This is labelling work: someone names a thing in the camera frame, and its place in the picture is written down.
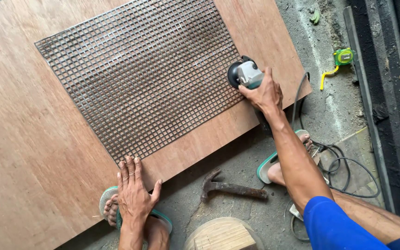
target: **green flip-flop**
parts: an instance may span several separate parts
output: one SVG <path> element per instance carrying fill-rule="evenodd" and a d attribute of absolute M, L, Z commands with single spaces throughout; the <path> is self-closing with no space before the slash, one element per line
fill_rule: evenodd
<path fill-rule="evenodd" d="M 295 131 L 297 137 L 301 137 L 304 134 L 309 134 L 308 131 L 304 129 L 299 129 Z M 257 168 L 257 177 L 266 184 L 270 184 L 272 181 L 268 178 L 268 169 L 279 162 L 279 157 L 277 156 L 277 151 L 270 155 L 266 160 L 264 160 Z"/>
<path fill-rule="evenodd" d="M 103 194 L 101 195 L 100 198 L 100 214 L 103 216 L 105 220 L 108 220 L 108 217 L 104 215 L 104 206 L 106 205 L 106 202 L 114 195 L 118 194 L 118 186 L 113 186 L 108 189 L 106 189 Z M 163 213 L 153 209 L 151 211 L 150 216 L 153 216 L 157 219 L 161 219 L 164 224 L 166 225 L 169 233 L 172 232 L 172 222 L 171 220 L 164 215 Z M 121 225 L 123 224 L 123 219 L 121 218 L 121 214 L 119 213 L 119 209 L 117 209 L 117 215 L 116 215 L 116 227 L 118 230 L 121 229 Z"/>

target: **metal grid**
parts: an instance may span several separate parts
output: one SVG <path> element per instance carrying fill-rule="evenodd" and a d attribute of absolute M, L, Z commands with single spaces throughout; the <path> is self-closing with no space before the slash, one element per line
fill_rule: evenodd
<path fill-rule="evenodd" d="M 146 157 L 242 100 L 212 0 L 129 2 L 35 43 L 115 162 Z"/>

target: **hammer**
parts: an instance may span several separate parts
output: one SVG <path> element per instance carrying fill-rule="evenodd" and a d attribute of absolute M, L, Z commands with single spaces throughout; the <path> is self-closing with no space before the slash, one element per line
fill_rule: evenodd
<path fill-rule="evenodd" d="M 240 185 L 229 184 L 224 182 L 213 181 L 214 177 L 221 172 L 220 168 L 216 168 L 206 175 L 203 181 L 203 190 L 200 199 L 202 202 L 207 202 L 208 192 L 211 190 L 224 191 L 231 194 L 240 194 L 260 199 L 268 198 L 265 190 L 248 188 Z"/>

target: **angle grinder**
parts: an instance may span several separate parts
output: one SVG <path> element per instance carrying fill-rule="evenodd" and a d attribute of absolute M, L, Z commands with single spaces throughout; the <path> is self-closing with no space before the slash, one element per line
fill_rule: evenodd
<path fill-rule="evenodd" d="M 239 85 L 248 89 L 258 88 L 264 76 L 265 74 L 257 67 L 256 62 L 247 56 L 242 56 L 242 62 L 235 62 L 228 68 L 228 83 L 234 88 L 239 88 Z M 271 128 L 262 111 L 254 108 L 254 112 L 264 134 L 272 137 Z"/>

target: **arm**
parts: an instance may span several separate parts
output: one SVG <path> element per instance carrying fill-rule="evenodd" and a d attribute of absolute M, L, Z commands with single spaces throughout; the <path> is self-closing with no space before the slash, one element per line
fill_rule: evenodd
<path fill-rule="evenodd" d="M 297 210 L 303 214 L 308 201 L 315 196 L 334 199 L 313 159 L 289 126 L 282 110 L 280 85 L 273 81 L 269 67 L 264 72 L 258 88 L 249 90 L 240 85 L 239 90 L 269 122 L 287 190 Z"/>
<path fill-rule="evenodd" d="M 126 156 L 126 163 L 119 163 L 118 207 L 125 223 L 121 226 L 119 236 L 120 250 L 141 250 L 144 239 L 144 225 L 153 207 L 159 200 L 161 184 L 157 181 L 152 195 L 144 188 L 141 179 L 141 162 Z"/>

